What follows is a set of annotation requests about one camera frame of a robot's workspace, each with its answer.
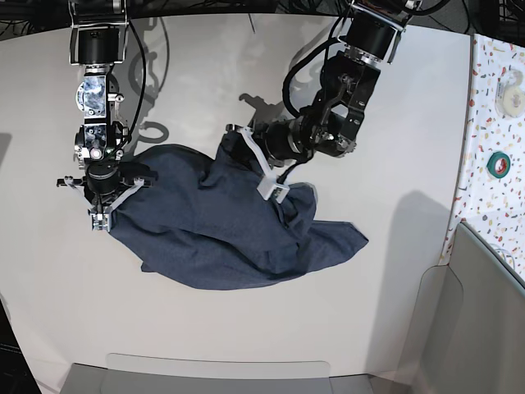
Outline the grey chair right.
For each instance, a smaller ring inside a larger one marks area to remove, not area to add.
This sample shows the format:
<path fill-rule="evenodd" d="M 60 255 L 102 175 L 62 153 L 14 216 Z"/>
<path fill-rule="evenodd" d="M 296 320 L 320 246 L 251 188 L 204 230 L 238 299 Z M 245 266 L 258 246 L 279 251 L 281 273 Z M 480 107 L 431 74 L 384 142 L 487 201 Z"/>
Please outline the grey chair right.
<path fill-rule="evenodd" d="M 524 391 L 524 280 L 467 224 L 423 274 L 399 378 L 411 393 Z"/>

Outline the grey chair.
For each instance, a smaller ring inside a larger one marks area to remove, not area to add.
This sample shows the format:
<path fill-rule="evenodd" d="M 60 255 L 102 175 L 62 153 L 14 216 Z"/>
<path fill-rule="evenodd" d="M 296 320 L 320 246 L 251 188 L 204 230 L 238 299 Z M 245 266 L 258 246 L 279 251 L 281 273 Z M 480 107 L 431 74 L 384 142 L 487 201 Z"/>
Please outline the grey chair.
<path fill-rule="evenodd" d="M 411 393 L 524 391 L 524 280 L 467 224 L 423 274 L 399 378 Z"/>
<path fill-rule="evenodd" d="M 73 364 L 62 393 L 371 393 L 367 375 L 332 377 L 325 361 L 226 362 L 111 353 Z"/>

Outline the clear tape roll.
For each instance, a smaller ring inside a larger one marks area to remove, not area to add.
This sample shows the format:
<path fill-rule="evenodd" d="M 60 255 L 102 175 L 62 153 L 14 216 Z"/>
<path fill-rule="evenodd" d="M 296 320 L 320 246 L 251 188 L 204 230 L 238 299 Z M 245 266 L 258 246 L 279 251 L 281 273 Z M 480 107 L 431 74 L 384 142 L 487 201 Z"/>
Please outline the clear tape roll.
<path fill-rule="evenodd" d="M 524 75 L 510 70 L 498 82 L 495 109 L 503 118 L 518 118 L 524 114 Z"/>

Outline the terrazzo patterned side surface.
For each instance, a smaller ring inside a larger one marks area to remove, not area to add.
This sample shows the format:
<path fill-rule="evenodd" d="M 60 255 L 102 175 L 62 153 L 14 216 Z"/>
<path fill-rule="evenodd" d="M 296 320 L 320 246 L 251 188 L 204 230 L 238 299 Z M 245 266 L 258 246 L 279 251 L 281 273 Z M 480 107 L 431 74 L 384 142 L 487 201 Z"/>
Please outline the terrazzo patterned side surface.
<path fill-rule="evenodd" d="M 450 260 L 456 227 L 466 222 L 523 277 L 524 114 L 503 118 L 495 109 L 498 82 L 510 70 L 524 75 L 524 49 L 475 34 L 463 150 L 440 262 Z M 498 151 L 511 162 L 502 179 L 487 171 L 490 156 Z"/>

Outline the grey chair bottom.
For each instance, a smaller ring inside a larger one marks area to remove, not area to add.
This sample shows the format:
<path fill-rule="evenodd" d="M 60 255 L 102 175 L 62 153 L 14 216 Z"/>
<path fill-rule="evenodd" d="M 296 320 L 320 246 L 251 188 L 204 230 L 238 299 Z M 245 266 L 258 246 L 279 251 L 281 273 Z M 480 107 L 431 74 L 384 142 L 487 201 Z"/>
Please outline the grey chair bottom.
<path fill-rule="evenodd" d="M 73 364 L 62 393 L 371 393 L 367 375 L 332 377 L 325 361 L 226 362 L 111 353 Z"/>

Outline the dark blue t-shirt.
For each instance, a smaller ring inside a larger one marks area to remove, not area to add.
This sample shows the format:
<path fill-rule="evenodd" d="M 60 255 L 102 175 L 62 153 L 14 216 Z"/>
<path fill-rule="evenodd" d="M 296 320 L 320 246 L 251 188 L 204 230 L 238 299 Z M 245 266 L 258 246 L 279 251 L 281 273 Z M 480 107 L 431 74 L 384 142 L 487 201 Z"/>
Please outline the dark blue t-shirt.
<path fill-rule="evenodd" d="M 135 162 L 158 178 L 116 210 L 111 234 L 145 272 L 201 290 L 263 287 L 345 263 L 368 243 L 349 222 L 315 219 L 311 185 L 292 185 L 281 203 L 263 199 L 239 134 L 225 134 L 214 157 L 163 144 Z"/>

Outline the green tape roll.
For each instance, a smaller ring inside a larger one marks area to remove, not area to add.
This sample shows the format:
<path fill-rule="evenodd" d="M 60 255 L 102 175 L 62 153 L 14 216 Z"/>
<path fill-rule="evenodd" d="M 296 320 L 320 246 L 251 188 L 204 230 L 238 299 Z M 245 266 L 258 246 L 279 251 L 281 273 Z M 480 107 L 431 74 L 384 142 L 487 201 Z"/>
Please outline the green tape roll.
<path fill-rule="evenodd" d="M 494 152 L 487 162 L 487 171 L 495 179 L 506 177 L 510 168 L 511 162 L 509 156 L 500 151 Z"/>

